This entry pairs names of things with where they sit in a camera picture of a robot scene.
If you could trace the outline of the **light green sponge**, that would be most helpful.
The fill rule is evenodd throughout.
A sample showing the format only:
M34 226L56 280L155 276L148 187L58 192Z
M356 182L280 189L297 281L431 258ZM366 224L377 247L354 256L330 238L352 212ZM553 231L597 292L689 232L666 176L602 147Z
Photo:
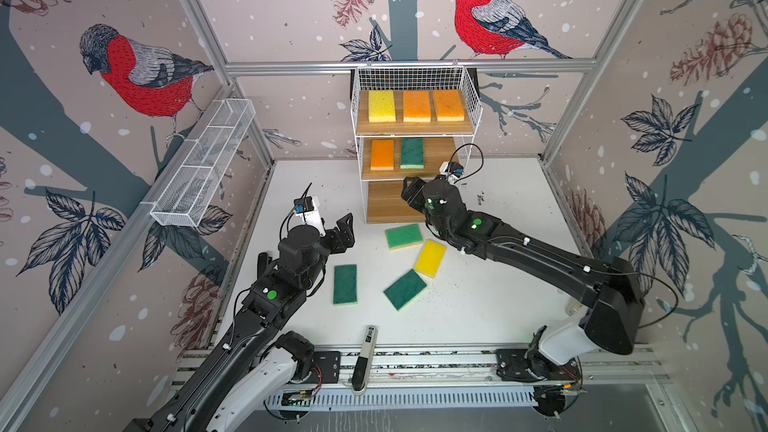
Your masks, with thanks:
M416 223L390 228L385 231L385 238L389 250L398 250L423 242L420 226Z

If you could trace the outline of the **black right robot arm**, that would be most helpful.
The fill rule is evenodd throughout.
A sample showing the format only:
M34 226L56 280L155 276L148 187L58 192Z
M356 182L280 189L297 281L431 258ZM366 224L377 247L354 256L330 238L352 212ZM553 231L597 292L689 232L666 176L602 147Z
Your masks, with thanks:
M407 177L402 199L421 213L436 236L483 260L526 272L576 299L585 309L557 325L544 325L527 349L497 351L504 381L535 383L580 376L572 362L595 350L634 351L645 308L639 278L621 258L610 263L570 253L525 234L501 219L466 207L458 188L439 175L426 182Z

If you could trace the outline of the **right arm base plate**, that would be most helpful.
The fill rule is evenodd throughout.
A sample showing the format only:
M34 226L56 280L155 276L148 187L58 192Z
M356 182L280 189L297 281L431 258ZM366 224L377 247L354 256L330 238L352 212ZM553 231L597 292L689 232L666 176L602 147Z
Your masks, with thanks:
M536 383L545 381L578 382L582 373L575 360L558 365L539 352L523 348L502 348L495 352L496 374L503 381Z

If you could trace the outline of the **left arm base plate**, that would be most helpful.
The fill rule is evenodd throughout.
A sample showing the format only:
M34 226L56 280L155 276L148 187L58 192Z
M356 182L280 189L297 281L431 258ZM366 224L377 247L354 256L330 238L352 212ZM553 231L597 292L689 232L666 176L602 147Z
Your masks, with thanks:
M339 351L316 351L311 358L304 357L297 363L296 372L290 382L313 385L337 384L340 368L341 353Z

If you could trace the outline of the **yellow sponge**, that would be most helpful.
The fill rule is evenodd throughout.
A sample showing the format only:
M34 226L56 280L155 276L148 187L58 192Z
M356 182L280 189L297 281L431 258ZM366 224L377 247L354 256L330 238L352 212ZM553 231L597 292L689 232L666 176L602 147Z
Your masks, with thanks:
M392 90L371 90L368 93L368 121L370 123L394 123L396 107Z
M427 240L413 267L416 273L434 279L446 253L446 247L432 240Z

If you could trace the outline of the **dark green sponge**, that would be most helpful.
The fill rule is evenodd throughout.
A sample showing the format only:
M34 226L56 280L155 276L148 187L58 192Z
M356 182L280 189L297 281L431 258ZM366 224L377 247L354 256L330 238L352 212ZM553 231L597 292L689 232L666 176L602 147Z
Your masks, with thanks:
M401 310L426 289L427 283L411 269L387 287L384 295L396 310Z
M408 137L401 141L400 168L421 170L425 166L424 141L422 138Z
M357 266L354 264L337 265L334 268L333 301L334 305L357 303Z

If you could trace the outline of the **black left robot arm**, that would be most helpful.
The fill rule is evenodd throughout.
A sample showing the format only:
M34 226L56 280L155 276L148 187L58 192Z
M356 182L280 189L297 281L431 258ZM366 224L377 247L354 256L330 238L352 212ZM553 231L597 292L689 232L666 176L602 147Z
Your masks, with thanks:
M185 385L150 418L129 431L234 431L262 402L314 366L314 345L284 327L322 285L328 259L355 244L352 214L332 229L317 214L260 254L257 279L212 352Z

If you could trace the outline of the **orange sponge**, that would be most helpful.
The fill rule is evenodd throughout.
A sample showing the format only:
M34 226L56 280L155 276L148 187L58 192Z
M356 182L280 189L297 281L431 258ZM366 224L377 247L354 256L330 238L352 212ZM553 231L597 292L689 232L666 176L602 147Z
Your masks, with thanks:
M395 162L393 139L375 139L371 144L371 171L392 171Z
M435 90L433 100L438 122L464 121L464 106L458 90Z
M403 92L403 121L428 123L431 121L430 93L428 91Z

